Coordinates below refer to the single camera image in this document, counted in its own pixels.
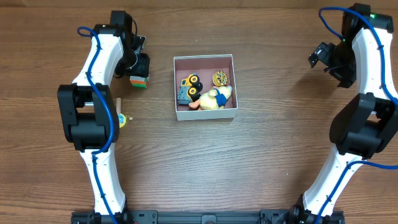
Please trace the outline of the multicolour puzzle cube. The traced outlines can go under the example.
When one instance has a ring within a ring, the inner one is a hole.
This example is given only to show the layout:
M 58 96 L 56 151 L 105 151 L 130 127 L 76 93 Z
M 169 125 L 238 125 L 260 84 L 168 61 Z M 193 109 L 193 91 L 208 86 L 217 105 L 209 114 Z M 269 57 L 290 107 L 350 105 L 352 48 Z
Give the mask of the multicolour puzzle cube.
M 138 88 L 147 88 L 149 79 L 147 77 L 130 76 L 131 85 Z

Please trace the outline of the yellow rattle drum toy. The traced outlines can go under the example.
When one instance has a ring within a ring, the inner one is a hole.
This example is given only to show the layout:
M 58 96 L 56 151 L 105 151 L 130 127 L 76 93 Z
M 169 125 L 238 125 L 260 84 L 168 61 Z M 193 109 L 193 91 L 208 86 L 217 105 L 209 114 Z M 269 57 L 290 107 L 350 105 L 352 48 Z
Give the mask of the yellow rattle drum toy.
M 123 128 L 128 122 L 132 121 L 132 117 L 122 114 L 121 109 L 122 109 L 122 99 L 116 98 L 116 112 L 118 114 L 119 127 Z

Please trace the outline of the yellow grey toy truck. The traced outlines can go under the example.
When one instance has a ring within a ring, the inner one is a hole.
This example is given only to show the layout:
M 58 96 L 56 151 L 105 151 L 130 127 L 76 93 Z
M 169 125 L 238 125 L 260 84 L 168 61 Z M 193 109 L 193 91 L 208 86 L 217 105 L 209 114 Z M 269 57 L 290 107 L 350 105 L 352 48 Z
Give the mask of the yellow grey toy truck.
M 196 72 L 182 79 L 177 95 L 179 105 L 188 106 L 189 103 L 198 100 L 201 96 L 200 92 L 202 89 L 203 84 Z

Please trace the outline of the yellow plastic gear wheel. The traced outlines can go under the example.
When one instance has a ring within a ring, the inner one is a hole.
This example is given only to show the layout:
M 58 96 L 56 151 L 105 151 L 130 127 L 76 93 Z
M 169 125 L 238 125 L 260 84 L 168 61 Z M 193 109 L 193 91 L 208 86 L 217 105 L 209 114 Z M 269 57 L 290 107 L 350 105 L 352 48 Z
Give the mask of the yellow plastic gear wheel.
M 215 72 L 212 76 L 214 86 L 226 86 L 228 84 L 228 76 L 223 71 Z

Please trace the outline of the cream plush duck toy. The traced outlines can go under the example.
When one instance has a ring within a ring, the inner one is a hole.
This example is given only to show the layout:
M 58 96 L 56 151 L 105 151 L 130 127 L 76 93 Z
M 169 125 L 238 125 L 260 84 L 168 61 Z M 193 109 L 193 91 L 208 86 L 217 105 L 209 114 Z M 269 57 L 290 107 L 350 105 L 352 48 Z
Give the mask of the cream plush duck toy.
M 222 110 L 232 95 L 232 86 L 214 86 L 188 106 L 193 110 Z

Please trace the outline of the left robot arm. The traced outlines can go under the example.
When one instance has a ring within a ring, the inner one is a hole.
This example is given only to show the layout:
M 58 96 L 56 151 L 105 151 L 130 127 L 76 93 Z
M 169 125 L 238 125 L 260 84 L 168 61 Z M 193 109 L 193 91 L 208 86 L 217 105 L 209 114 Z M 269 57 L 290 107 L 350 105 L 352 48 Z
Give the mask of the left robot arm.
M 126 11 L 112 11 L 109 24 L 80 26 L 77 32 L 91 40 L 86 62 L 69 85 L 57 90 L 65 138 L 84 160 L 90 176 L 95 207 L 73 212 L 72 223 L 134 223 L 119 182 L 115 144 L 120 115 L 110 92 L 113 78 L 128 76 L 145 88 L 150 58 L 142 52 L 146 38 Z

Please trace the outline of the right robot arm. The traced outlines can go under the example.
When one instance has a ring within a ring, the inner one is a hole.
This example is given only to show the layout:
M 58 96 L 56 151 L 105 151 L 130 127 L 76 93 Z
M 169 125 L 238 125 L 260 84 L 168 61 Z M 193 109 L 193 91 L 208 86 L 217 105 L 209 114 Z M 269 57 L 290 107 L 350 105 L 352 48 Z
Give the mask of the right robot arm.
M 393 19 L 372 12 L 367 4 L 340 7 L 343 13 L 340 39 L 335 45 L 322 42 L 309 56 L 314 67 L 323 63 L 325 72 L 349 88 L 357 84 L 356 96 L 333 119 L 328 159 L 311 187 L 290 212 L 292 223 L 341 223 L 342 213 L 333 208 L 354 173 L 362 166 L 396 170 L 396 165 L 370 162 L 397 132 L 397 91 L 391 71 Z

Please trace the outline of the white box with maroon interior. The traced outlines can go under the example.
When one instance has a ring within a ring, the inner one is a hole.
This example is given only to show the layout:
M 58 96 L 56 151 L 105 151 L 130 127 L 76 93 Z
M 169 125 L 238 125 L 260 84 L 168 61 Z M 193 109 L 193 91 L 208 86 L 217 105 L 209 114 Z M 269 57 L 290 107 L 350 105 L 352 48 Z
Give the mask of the white box with maroon interior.
M 191 110 L 188 106 L 179 105 L 175 99 L 175 112 L 179 121 L 234 118 L 238 112 L 236 96 L 236 82 L 234 76 L 234 62 L 231 54 L 222 55 L 194 55 L 174 57 L 174 90 L 175 96 L 184 78 L 196 73 L 203 84 L 200 92 L 204 94 L 214 86 L 212 77 L 216 72 L 225 72 L 228 85 L 232 86 L 231 97 L 222 110 Z

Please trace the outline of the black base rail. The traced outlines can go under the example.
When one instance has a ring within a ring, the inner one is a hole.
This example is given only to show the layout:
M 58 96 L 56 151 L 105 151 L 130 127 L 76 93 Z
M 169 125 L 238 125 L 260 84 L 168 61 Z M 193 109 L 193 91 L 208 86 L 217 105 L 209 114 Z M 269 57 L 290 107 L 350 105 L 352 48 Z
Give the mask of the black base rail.
M 166 223 L 294 223 L 289 222 L 289 210 L 268 210 L 259 212 L 158 212 L 157 210 L 127 210 L 115 215 L 117 223 L 138 223 L 138 224 L 166 224 Z M 109 215 L 100 215 L 95 212 L 72 212 L 71 223 L 113 223 Z M 322 223 L 345 224 L 343 212 L 334 212 L 330 221 Z M 296 221 L 295 223 L 313 223 Z

